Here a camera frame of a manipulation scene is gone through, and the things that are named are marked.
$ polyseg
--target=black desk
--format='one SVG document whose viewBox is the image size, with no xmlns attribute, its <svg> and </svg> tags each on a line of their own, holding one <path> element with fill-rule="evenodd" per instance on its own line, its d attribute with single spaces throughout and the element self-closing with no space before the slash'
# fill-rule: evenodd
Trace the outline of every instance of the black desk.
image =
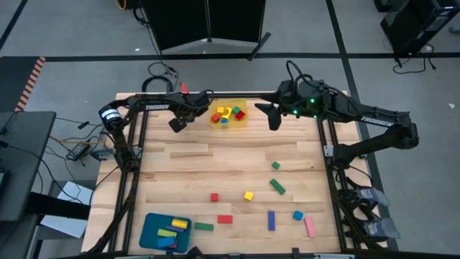
<svg viewBox="0 0 460 259">
<path fill-rule="evenodd" d="M 0 127 L 11 114 L 0 113 Z M 0 140 L 41 158 L 55 116 L 54 112 L 17 113 L 8 123 L 8 132 L 0 135 Z M 87 218 L 84 211 L 89 213 L 89 206 L 30 192 L 41 162 L 37 157 L 10 147 L 0 147 L 0 158 L 0 166 L 9 170 L 0 193 L 0 258 L 26 257 L 41 214 Z"/>
</svg>

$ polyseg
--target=yellow tray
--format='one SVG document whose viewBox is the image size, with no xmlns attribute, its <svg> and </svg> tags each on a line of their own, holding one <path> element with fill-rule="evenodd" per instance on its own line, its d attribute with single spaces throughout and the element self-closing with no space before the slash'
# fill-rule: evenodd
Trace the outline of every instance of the yellow tray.
<svg viewBox="0 0 460 259">
<path fill-rule="evenodd" d="M 232 112 L 229 117 L 229 121 L 225 124 L 221 123 L 223 119 L 221 115 L 219 115 L 221 119 L 217 123 L 214 123 L 212 121 L 211 117 L 217 114 L 217 107 L 224 107 L 224 108 L 230 107 L 233 109 L 235 106 L 239 107 L 246 114 L 242 120 L 239 121 L 238 119 L 236 119 L 235 114 Z M 208 117 L 209 117 L 209 123 L 215 130 L 228 129 L 232 127 L 246 127 L 247 121 L 249 120 L 249 112 L 247 110 L 246 99 L 215 100 L 209 106 Z"/>
</svg>

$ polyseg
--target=pink rectangular block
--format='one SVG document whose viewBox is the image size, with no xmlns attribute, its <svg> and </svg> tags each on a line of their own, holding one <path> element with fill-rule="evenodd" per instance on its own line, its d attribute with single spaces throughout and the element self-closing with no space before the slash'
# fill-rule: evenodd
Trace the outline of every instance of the pink rectangular block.
<svg viewBox="0 0 460 259">
<path fill-rule="evenodd" d="M 313 226 L 313 220 L 310 217 L 305 218 L 305 226 L 310 237 L 316 237 L 315 226 Z"/>
</svg>

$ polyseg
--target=green rectangular block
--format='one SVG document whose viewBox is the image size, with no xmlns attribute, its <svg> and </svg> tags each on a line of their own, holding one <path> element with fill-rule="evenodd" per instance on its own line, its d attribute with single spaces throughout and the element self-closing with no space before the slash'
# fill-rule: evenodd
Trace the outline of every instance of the green rectangular block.
<svg viewBox="0 0 460 259">
<path fill-rule="evenodd" d="M 281 186 L 281 184 L 278 183 L 275 179 L 272 179 L 272 180 L 270 181 L 270 184 L 271 184 L 273 187 L 275 187 L 275 189 L 276 189 L 281 195 L 283 195 L 283 194 L 286 192 L 286 190 Z"/>
<path fill-rule="evenodd" d="M 213 230 L 214 230 L 214 225 L 213 225 L 213 224 L 206 224 L 206 223 L 195 222 L 195 229 L 196 229 L 196 230 L 208 230 L 208 231 L 213 231 Z"/>
<path fill-rule="evenodd" d="M 177 232 L 169 231 L 169 230 L 162 230 L 158 229 L 157 235 L 162 237 L 177 237 Z"/>
</svg>

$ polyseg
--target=red cube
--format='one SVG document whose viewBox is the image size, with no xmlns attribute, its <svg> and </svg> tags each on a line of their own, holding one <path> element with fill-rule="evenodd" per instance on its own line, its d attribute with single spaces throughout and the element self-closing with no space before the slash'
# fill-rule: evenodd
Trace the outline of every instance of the red cube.
<svg viewBox="0 0 460 259">
<path fill-rule="evenodd" d="M 211 194 L 211 201 L 219 201 L 219 194 Z"/>
<path fill-rule="evenodd" d="M 211 120 L 214 122 L 214 123 L 217 123 L 219 122 L 219 120 L 221 119 L 221 117 L 218 115 L 218 114 L 215 114 L 211 117 Z"/>
<path fill-rule="evenodd" d="M 235 118 L 238 120 L 242 120 L 244 118 L 244 115 L 246 115 L 243 111 L 239 111 L 236 115 Z"/>
</svg>

